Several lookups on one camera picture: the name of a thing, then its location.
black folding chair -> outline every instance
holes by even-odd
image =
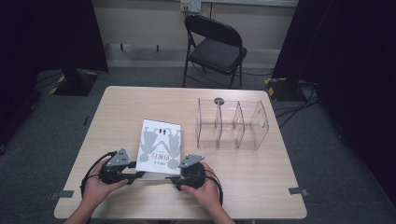
[[[239,85],[242,85],[242,61],[247,55],[247,49],[242,46],[242,38],[233,27],[219,21],[199,15],[190,15],[184,20],[189,45],[187,47],[186,64],[184,67],[183,87],[186,85],[187,68],[189,62],[201,65],[215,72],[231,76],[228,86],[233,85],[233,79],[239,67]],[[201,35],[205,39],[195,44],[192,33]]]

wooden table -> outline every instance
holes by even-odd
[[[257,150],[199,149],[196,138],[198,98],[225,101],[261,100],[269,131]],[[92,164],[122,147],[135,161],[143,119],[181,124],[182,154],[205,156],[224,191],[225,210],[233,219],[295,218],[306,216],[282,135],[268,95],[264,91],[178,88],[108,87],[92,120],[76,162],[64,186],[72,198],[60,198],[57,218],[68,218],[81,201],[80,181]],[[95,210],[93,218],[106,219],[209,219],[205,210],[168,180],[138,181],[112,194]]]

figure illustration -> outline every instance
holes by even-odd
[[[143,145],[142,143],[140,143],[140,148],[144,152],[140,156],[140,161],[148,161],[149,154],[151,154],[155,150],[155,148],[157,148],[157,146],[160,144],[159,143],[156,146],[154,146],[154,143],[155,143],[155,140],[157,140],[158,134],[155,133],[156,130],[154,130],[154,132],[149,132],[148,128],[149,127],[145,127],[145,131],[143,131],[143,136],[145,138],[145,144]]]
[[[166,149],[169,156],[172,158],[168,162],[168,167],[172,170],[175,170],[178,166],[178,161],[175,160],[175,158],[180,154],[180,136],[179,136],[180,130],[177,130],[176,134],[172,134],[171,129],[167,129],[167,130],[169,130],[169,134],[168,134],[169,146],[166,145],[164,141],[161,141],[160,144],[163,144],[163,147]]]

chair seat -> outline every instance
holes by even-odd
[[[238,65],[239,48],[206,38],[189,55],[190,61],[231,73]],[[247,55],[242,48],[242,60]]]

clear acrylic box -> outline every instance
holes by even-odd
[[[198,99],[198,148],[258,149],[268,129],[261,101]]]

